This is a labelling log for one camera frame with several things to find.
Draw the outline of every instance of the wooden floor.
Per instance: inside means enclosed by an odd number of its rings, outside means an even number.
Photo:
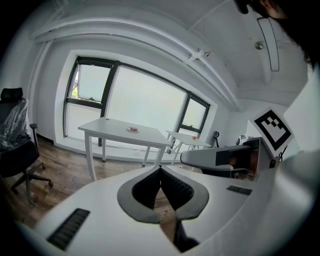
[[[7,193],[7,200],[15,218],[31,228],[52,207],[91,182],[85,155],[56,147],[42,139],[39,139],[38,142],[40,157],[35,164],[43,162],[46,168],[44,170],[41,167],[37,168],[35,174],[51,179],[54,183],[53,188],[50,188],[45,181],[32,180],[31,198],[34,207],[28,203],[25,182],[17,187],[18,195],[14,195],[10,190]],[[99,158],[94,158],[93,161],[98,180],[142,167],[138,162],[115,160],[103,162]],[[191,170],[189,166],[183,165],[182,167],[188,171]],[[4,179],[6,186],[9,188],[20,176],[21,174]],[[156,197],[154,211],[159,216],[162,230],[173,241],[176,214],[161,189]]]

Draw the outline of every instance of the small plate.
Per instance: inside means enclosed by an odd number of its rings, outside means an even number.
[[[138,128],[136,128],[136,127],[127,127],[126,129],[127,129],[128,131],[134,132],[134,133],[139,132]]]

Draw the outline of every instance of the chair base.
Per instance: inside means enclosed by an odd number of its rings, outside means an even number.
[[[36,174],[33,174],[32,171],[35,170],[36,168],[42,166],[42,169],[46,169],[45,164],[42,162],[40,164],[38,164],[37,166],[35,166],[34,168],[32,168],[30,171],[24,171],[23,175],[12,185],[11,190],[13,191],[13,193],[15,193],[16,195],[18,194],[18,191],[16,190],[16,187],[19,186],[21,183],[25,182],[26,185],[26,195],[28,198],[28,202],[31,206],[34,206],[34,204],[31,201],[31,190],[30,190],[30,181],[31,180],[38,180],[38,181],[45,181],[45,182],[49,182],[49,187],[53,187],[54,183],[51,181],[51,179],[49,178],[45,178]]]

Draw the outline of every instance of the window frame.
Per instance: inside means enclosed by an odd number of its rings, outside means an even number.
[[[96,101],[90,101],[90,100],[70,97],[70,95],[72,93],[71,88],[72,88],[72,85],[74,84],[74,81],[75,81],[76,75],[77,75],[76,70],[79,68],[79,65],[98,66],[98,67],[104,67],[104,68],[110,69],[109,75],[108,75],[106,82],[105,82],[105,85],[104,85],[101,103],[96,102]],[[200,134],[204,128],[207,116],[208,116],[210,105],[208,103],[206,103],[204,100],[202,100],[201,98],[199,98],[198,96],[194,95],[191,91],[186,90],[185,88],[181,87],[180,85],[178,85],[178,84],[176,84],[176,83],[174,83],[174,82],[172,82],[172,81],[170,81],[160,75],[157,75],[153,72],[150,72],[148,70],[145,70],[143,68],[140,68],[140,67],[137,67],[137,66],[134,66],[131,64],[120,62],[119,60],[109,60],[109,59],[102,59],[102,58],[78,56],[74,62],[73,67],[72,67],[72,70],[71,70],[71,73],[70,73],[70,76],[68,79],[67,88],[65,91],[64,103],[63,103],[63,121],[62,121],[63,137],[64,138],[68,137],[68,134],[67,134],[67,104],[72,103],[72,104],[77,104],[77,105],[100,109],[101,110],[100,117],[101,118],[104,117],[106,114],[106,109],[107,109],[107,105],[108,105],[107,101],[109,98],[109,94],[112,90],[112,85],[114,84],[117,70],[121,66],[131,68],[131,69],[140,71],[142,73],[146,73],[147,75],[150,75],[150,76],[153,76],[157,79],[160,79],[160,80],[186,92],[186,100],[184,102],[184,105],[182,106],[181,115],[179,116],[179,119],[177,120],[177,126],[176,126],[175,131],[178,133],[180,129],[185,129],[188,131],[196,132],[196,133],[198,133],[198,137],[200,136]],[[206,108],[199,129],[182,124],[183,120],[185,118],[186,112],[187,112],[187,108],[188,108],[190,99],[194,100],[195,102],[201,104],[202,106],[204,106]],[[102,146],[102,139],[101,138],[98,139],[98,145],[100,147]]]

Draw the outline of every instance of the plastic wrap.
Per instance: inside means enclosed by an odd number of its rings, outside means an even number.
[[[0,154],[31,141],[27,99],[1,103],[0,111]]]

